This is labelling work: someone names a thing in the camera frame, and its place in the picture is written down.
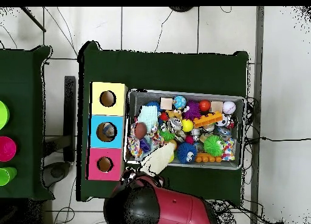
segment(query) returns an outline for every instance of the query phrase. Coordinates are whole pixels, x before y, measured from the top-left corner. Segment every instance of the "green table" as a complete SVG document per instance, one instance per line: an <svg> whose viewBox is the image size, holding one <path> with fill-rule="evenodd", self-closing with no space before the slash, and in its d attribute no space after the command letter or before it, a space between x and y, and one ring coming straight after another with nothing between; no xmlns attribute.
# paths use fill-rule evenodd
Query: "green table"
<svg viewBox="0 0 311 224"><path fill-rule="evenodd" d="M31 51L0 50L0 100L10 110L10 120L0 130L18 146L14 158L0 167L13 166L18 175L0 187L0 198L47 200L53 195L42 184L43 166L43 62L51 48L40 46Z"/></svg>
<svg viewBox="0 0 311 224"><path fill-rule="evenodd" d="M104 51L92 41L81 48L78 61L78 200L109 197L117 184L85 179L91 81L123 83L129 89L246 96L246 52L218 55ZM241 169L167 167L161 175L169 178L173 190L240 204Z"/></svg>

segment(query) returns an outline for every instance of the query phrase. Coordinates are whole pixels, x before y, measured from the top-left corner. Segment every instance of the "yellow box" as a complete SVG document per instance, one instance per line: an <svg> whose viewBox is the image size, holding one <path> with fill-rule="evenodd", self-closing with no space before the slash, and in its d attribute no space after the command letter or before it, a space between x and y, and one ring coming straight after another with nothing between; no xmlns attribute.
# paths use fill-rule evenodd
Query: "yellow box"
<svg viewBox="0 0 311 224"><path fill-rule="evenodd" d="M121 83L92 82L93 115L124 116L128 88Z"/></svg>

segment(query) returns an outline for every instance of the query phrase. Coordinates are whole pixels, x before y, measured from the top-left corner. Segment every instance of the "hole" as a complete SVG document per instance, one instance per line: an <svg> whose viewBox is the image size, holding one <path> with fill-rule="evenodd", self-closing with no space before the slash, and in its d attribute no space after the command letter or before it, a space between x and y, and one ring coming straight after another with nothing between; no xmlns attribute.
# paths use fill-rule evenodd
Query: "hole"
<svg viewBox="0 0 311 224"><path fill-rule="evenodd" d="M112 160L109 157L101 157L97 161L97 168L103 172L111 171L112 167L114 167Z"/></svg>
<svg viewBox="0 0 311 224"><path fill-rule="evenodd" d="M100 95L100 103L104 107L112 107L113 105L115 105L116 99L117 99L117 97L115 96L113 91L110 91L110 90L109 91L104 91Z"/></svg>
<svg viewBox="0 0 311 224"><path fill-rule="evenodd" d="M111 122L100 123L96 134L100 141L111 142L117 136L117 128Z"/></svg>

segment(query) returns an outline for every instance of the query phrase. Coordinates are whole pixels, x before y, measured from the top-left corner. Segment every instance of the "wooden block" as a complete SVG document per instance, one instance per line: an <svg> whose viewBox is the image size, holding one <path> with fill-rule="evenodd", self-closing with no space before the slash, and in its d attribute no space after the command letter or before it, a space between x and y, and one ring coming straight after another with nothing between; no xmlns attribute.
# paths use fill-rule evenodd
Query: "wooden block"
<svg viewBox="0 0 311 224"><path fill-rule="evenodd" d="M91 143L92 148L122 148L124 141L124 117L91 115ZM107 138L103 130L110 123L116 132L114 138Z"/></svg>
<svg viewBox="0 0 311 224"><path fill-rule="evenodd" d="M90 148L86 179L119 181L123 170L122 149Z"/></svg>
<svg viewBox="0 0 311 224"><path fill-rule="evenodd" d="M124 116L128 88L120 83L91 83L90 106L93 115Z"/></svg>
<svg viewBox="0 0 311 224"><path fill-rule="evenodd" d="M211 102L211 112L220 112L222 113L223 102L220 101L212 101Z"/></svg>
<svg viewBox="0 0 311 224"><path fill-rule="evenodd" d="M163 98L161 97L160 108L163 110L171 110L173 106L172 98Z"/></svg>

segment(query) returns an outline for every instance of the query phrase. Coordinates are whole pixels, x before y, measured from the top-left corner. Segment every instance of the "white ball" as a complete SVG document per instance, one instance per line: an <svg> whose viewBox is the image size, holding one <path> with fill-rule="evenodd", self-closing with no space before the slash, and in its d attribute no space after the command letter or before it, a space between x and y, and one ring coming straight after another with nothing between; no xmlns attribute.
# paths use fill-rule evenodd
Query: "white ball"
<svg viewBox="0 0 311 224"><path fill-rule="evenodd" d="M224 114L232 114L236 110L236 105L234 102L227 101L224 102L224 105L222 106L222 112Z"/></svg>

